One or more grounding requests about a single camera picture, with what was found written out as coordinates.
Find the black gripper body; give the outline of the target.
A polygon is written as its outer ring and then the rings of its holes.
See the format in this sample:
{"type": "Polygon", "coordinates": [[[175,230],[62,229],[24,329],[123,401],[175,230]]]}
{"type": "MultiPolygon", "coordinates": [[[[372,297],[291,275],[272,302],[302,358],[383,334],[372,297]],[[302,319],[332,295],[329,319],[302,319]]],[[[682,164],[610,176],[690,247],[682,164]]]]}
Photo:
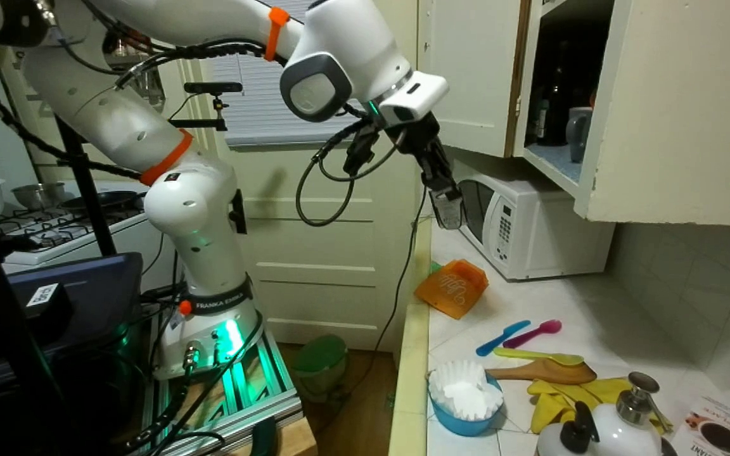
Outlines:
{"type": "Polygon", "coordinates": [[[440,181],[450,176],[433,114],[426,114],[420,123],[398,126],[394,137],[398,149],[419,162],[426,181],[440,181]]]}

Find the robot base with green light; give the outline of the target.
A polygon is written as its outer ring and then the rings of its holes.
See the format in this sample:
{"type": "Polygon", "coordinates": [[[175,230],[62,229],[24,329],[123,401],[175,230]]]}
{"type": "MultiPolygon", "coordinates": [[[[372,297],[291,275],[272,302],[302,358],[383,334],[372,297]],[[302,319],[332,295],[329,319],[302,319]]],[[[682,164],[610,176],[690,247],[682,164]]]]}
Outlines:
{"type": "Polygon", "coordinates": [[[164,381],[147,428],[127,456],[222,456],[241,447],[273,456],[279,428],[302,416],[302,397],[273,343],[256,321],[249,340],[221,324],[208,353],[184,348],[184,376],[164,381]]]}

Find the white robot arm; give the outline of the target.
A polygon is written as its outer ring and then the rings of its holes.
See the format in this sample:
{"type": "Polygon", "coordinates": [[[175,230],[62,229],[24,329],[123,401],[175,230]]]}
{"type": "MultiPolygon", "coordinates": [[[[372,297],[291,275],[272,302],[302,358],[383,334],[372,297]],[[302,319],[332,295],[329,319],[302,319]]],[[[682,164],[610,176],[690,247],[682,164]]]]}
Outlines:
{"type": "Polygon", "coordinates": [[[256,47],[283,63],[279,95],[305,123],[359,102],[363,124],[393,134],[420,164],[435,221],[462,223],[462,192],[433,118],[446,81],[405,61],[372,0],[313,0],[302,17],[264,0],[0,0],[0,47],[22,53],[24,81],[57,119],[140,176],[144,219],[183,261],[192,309],[161,329],[159,381],[230,366],[256,338],[260,315],[227,219],[232,169],[106,71],[100,44],[112,20],[177,50],[256,47]]]}

